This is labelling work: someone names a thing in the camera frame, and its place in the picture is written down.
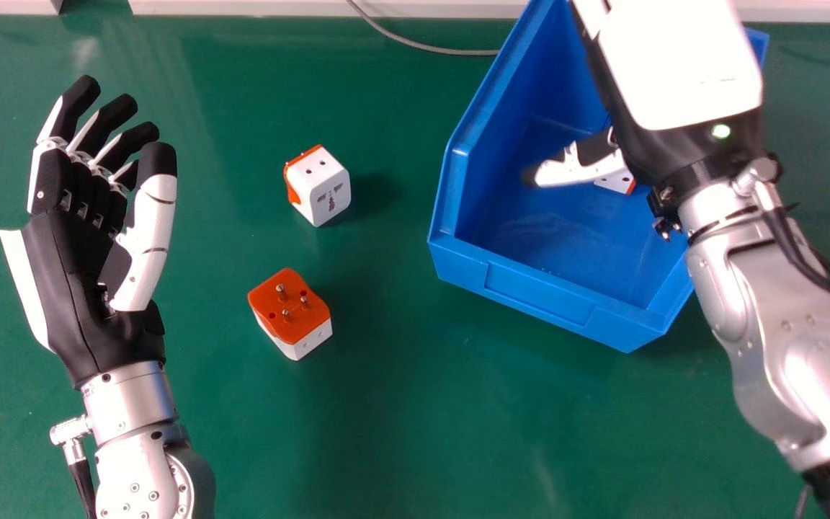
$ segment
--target green tabletop surface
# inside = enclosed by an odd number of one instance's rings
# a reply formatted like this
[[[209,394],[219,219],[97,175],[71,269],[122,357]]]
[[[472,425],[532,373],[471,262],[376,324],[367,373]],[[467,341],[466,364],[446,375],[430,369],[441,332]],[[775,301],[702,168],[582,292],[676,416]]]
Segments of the green tabletop surface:
[[[388,25],[495,47],[513,20]],[[755,27],[771,35],[765,141],[787,168],[781,193],[830,257],[830,26]],[[102,102],[134,95],[135,120],[175,145],[155,299],[220,518],[790,517],[801,480],[738,413],[695,299],[625,355],[435,276],[441,160],[490,63],[406,48],[359,19],[158,19],[98,2],[0,17],[0,228],[27,220],[34,138],[82,74]],[[321,228],[291,209],[281,174],[317,143],[353,192]],[[246,302],[284,267],[335,328],[299,363]],[[83,411],[32,338],[0,247],[0,517],[83,516],[47,436]]]

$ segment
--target silver robotic forearm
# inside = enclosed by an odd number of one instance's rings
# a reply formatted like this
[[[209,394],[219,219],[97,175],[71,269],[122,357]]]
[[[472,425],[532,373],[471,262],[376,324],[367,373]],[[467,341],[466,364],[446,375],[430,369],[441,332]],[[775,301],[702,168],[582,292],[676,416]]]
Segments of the silver robotic forearm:
[[[158,362],[125,365],[82,387],[86,414],[56,425],[50,440],[63,446],[72,469],[85,460],[80,439],[92,434],[98,451],[98,517],[208,519],[216,487],[210,464],[191,448],[168,378]]]
[[[830,474],[830,293],[787,261],[761,217],[780,207],[774,170],[757,159],[687,198],[678,214],[702,311],[731,359],[738,409],[813,483],[830,515],[820,474]],[[824,273],[788,223],[806,262]]]

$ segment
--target robotic arm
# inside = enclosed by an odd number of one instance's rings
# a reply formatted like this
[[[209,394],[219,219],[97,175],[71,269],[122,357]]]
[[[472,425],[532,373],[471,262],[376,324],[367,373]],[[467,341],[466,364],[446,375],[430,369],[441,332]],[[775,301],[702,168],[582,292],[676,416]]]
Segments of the robotic arm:
[[[738,409],[830,516],[830,278],[777,196],[761,73],[737,14],[726,0],[573,8],[612,140],[652,188],[656,230],[687,236],[687,268],[731,359]]]
[[[30,220],[0,231],[30,329],[85,403],[86,414],[57,424],[50,440],[63,447],[89,519],[210,518],[213,474],[175,423],[165,329],[151,301],[171,238],[175,151],[155,142],[152,123],[108,141],[138,109],[126,94],[76,132],[100,92],[82,76],[57,99],[32,154]],[[97,493],[86,434],[98,445]]]

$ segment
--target gray cable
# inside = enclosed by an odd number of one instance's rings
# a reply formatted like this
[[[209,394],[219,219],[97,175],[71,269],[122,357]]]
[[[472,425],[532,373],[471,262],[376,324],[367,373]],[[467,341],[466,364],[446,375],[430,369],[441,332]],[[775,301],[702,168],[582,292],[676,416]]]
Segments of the gray cable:
[[[800,492],[800,502],[796,503],[796,512],[793,513],[793,519],[803,519],[806,515],[806,503],[809,502],[809,492],[813,487],[809,485],[803,486],[803,491]]]
[[[434,45],[428,45],[425,43],[418,43],[413,42],[408,38],[403,38],[396,33],[389,32],[389,30],[383,29],[383,26],[376,23],[373,18],[365,13],[363,9],[358,6],[354,2],[354,0],[345,0],[348,2],[348,5],[352,7],[356,11],[357,14],[360,14],[360,17],[365,20],[369,26],[376,29],[380,34],[386,36],[390,40],[395,40],[396,42],[402,43],[403,45],[408,45],[409,47],[414,47],[419,50],[427,50],[429,53],[439,53],[439,55],[448,55],[448,56],[496,56],[498,55],[498,50],[472,50],[472,49],[448,49],[447,47],[435,47]]]

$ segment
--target blue plastic bin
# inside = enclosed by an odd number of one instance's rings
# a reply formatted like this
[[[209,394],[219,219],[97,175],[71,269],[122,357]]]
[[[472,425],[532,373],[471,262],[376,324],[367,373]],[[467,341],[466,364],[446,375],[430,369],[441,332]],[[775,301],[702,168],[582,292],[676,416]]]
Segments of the blue plastic bin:
[[[763,63],[767,36],[749,36]],[[692,285],[683,237],[652,229],[648,190],[520,183],[609,124],[569,4],[531,0],[447,145],[428,237],[438,277],[623,352],[668,332]]]

